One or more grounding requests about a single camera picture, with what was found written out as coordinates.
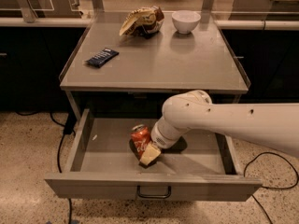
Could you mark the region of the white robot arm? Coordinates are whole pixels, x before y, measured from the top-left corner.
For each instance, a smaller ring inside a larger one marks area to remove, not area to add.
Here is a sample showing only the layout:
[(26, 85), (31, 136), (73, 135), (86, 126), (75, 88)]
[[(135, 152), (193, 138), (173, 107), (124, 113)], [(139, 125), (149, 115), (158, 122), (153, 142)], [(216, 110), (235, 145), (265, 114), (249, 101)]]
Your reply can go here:
[(168, 98), (140, 161), (148, 165), (190, 130), (229, 135), (299, 157), (299, 104), (214, 104), (205, 91)]

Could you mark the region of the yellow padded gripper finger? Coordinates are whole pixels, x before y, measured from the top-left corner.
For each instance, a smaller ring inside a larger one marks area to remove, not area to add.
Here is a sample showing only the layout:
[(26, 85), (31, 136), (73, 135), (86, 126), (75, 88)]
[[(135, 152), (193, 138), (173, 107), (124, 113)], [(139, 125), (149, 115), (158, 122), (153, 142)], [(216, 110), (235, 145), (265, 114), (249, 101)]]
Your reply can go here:
[(140, 162), (148, 166), (152, 161), (156, 160), (161, 154), (160, 148), (153, 142), (150, 142), (143, 152)]

